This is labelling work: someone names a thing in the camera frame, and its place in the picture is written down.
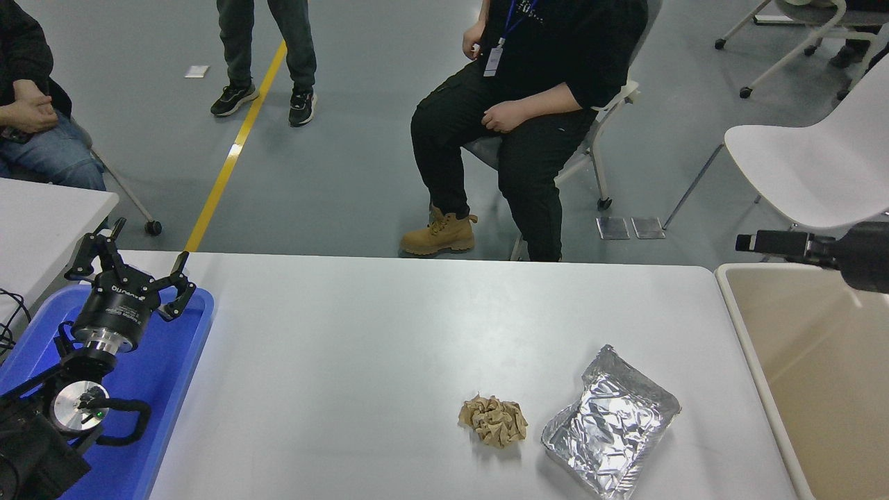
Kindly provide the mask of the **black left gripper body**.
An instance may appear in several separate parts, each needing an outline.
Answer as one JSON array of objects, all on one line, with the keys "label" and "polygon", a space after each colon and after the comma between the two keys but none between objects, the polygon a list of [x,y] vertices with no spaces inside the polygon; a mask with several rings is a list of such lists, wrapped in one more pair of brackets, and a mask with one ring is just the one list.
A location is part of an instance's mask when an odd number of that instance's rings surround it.
[{"label": "black left gripper body", "polygon": [[142,341],[147,322],[160,306],[159,292],[147,292],[152,276],[140,270],[99,273],[92,291],[74,322],[74,338],[86,344],[94,332],[111,332],[124,338],[124,345]]}]

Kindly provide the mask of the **person's right hand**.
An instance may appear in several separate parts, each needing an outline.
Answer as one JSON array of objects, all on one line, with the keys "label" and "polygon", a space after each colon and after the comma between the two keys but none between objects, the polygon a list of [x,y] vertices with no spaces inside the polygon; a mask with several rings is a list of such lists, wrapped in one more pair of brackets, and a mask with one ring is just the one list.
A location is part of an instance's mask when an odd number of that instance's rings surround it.
[{"label": "person's right hand", "polygon": [[471,61],[479,57],[485,26],[486,20],[479,19],[463,33],[461,49],[463,49],[463,55]]},{"label": "person's right hand", "polygon": [[58,116],[50,96],[16,99],[1,107],[1,126],[13,127],[25,133],[41,133],[54,128]]}]

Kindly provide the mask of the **person's left hand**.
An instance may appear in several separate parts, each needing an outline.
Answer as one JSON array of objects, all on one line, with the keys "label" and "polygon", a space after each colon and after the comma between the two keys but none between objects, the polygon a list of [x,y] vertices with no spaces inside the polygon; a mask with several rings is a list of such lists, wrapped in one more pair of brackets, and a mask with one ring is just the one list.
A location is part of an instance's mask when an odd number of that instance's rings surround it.
[{"label": "person's left hand", "polygon": [[533,116],[529,105],[520,101],[505,101],[483,112],[482,126],[496,133],[510,133]]},{"label": "person's left hand", "polygon": [[32,80],[18,79],[13,81],[13,92],[15,101],[27,101],[37,105],[51,105],[51,97],[44,94]]}]

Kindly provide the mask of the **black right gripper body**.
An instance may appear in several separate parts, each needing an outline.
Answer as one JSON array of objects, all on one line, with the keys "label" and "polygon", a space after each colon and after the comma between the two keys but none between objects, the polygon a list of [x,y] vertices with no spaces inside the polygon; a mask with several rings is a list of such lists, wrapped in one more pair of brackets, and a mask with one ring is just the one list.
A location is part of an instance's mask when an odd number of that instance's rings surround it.
[{"label": "black right gripper body", "polygon": [[888,292],[888,224],[861,222],[836,241],[836,265],[849,287]]}]

